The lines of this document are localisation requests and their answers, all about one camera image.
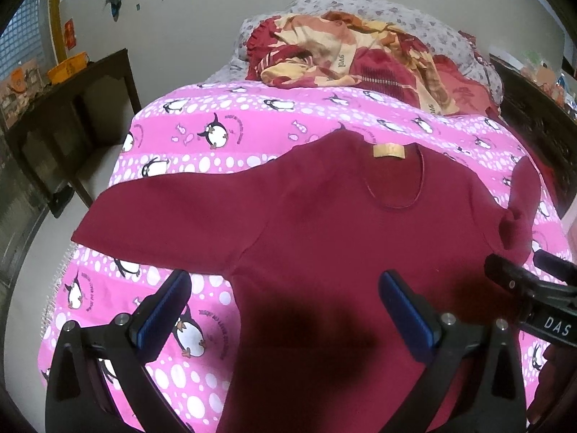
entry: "wooden table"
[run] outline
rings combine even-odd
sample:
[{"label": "wooden table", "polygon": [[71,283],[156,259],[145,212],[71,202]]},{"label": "wooden table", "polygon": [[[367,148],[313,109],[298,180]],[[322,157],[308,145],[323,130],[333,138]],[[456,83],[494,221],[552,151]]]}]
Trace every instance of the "wooden table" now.
[{"label": "wooden table", "polygon": [[82,98],[82,93],[98,79],[110,76],[114,79],[123,79],[131,101],[132,110],[136,114],[142,108],[136,85],[132,76],[131,64],[128,59],[128,50],[122,49],[101,60],[89,65],[70,77],[63,83],[54,85],[48,92],[35,98],[28,109],[16,120],[14,125],[6,128],[3,122],[2,128],[7,145],[18,166],[32,182],[35,188],[44,196],[50,211],[57,218],[62,214],[66,204],[73,195],[70,188],[52,194],[47,185],[40,179],[30,161],[26,158],[22,150],[26,143],[28,134],[37,131],[41,140],[45,143],[62,171],[64,178],[76,192],[84,204],[88,207],[92,205],[93,199],[84,188],[82,182],[76,177],[74,168],[70,165],[62,149],[54,138],[54,131],[58,125],[59,111],[65,105],[71,105],[71,110],[83,128],[85,139],[91,148],[96,148],[97,138],[94,126],[91,123],[88,109]]}]

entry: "maroon shirt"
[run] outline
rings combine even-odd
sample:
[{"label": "maroon shirt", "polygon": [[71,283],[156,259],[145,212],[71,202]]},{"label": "maroon shirt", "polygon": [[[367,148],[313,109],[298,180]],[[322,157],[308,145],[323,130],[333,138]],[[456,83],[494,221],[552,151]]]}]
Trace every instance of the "maroon shirt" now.
[{"label": "maroon shirt", "polygon": [[379,275],[398,270],[464,322],[511,317],[483,264],[491,252],[526,260],[541,192],[527,158],[504,209],[470,169],[416,144],[406,154],[374,158],[359,134],[336,131],[236,174],[121,183],[72,239],[231,282],[242,328],[219,432],[376,432],[423,370],[379,299]]}]

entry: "pink blanket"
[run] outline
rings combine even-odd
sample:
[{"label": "pink blanket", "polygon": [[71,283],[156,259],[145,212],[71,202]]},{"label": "pink blanket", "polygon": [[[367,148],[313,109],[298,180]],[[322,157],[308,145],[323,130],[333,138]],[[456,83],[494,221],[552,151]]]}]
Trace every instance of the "pink blanket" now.
[{"label": "pink blanket", "polygon": [[[520,157],[528,156],[511,133],[484,117],[438,117],[356,88],[286,91],[243,81],[184,86],[146,106],[132,121],[109,185],[143,175],[241,171],[336,128],[361,132],[370,143],[416,141],[446,154],[475,171],[503,206],[509,199],[513,166]],[[571,258],[545,187],[533,237],[533,249]],[[149,238],[156,239],[153,229]],[[530,260],[525,267],[552,280]],[[67,320],[77,320],[86,327],[106,324],[120,312],[133,312],[169,272],[119,262],[80,246],[64,275],[54,320],[38,355],[44,379],[49,376],[54,347]],[[233,375],[240,319],[229,282],[219,275],[192,274],[191,279],[192,295],[180,325],[174,328],[159,358],[146,369],[183,421],[197,433],[212,433]],[[520,345],[529,403],[546,344],[521,333]],[[103,360],[102,367],[123,418],[139,427],[110,362]]]}]

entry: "wall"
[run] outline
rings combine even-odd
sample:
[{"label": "wall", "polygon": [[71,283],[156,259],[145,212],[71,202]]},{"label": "wall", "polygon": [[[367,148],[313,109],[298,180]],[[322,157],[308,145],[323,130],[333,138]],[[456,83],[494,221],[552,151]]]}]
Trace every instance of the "wall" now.
[{"label": "wall", "polygon": [[[114,22],[104,0],[62,0],[61,19],[74,18],[78,46],[99,59],[127,47],[142,102],[200,82],[229,60],[249,15],[292,0],[123,0]],[[391,0],[421,9],[475,34],[482,51],[497,45],[516,57],[526,49],[560,67],[564,34],[538,0]]]}]

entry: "window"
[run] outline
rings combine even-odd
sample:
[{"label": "window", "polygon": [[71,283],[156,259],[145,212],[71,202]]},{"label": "window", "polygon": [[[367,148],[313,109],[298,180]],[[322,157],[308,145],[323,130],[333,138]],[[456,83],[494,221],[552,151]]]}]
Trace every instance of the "window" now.
[{"label": "window", "polygon": [[6,78],[19,62],[36,57],[44,65],[39,25],[40,0],[24,0],[0,36],[0,79]]}]

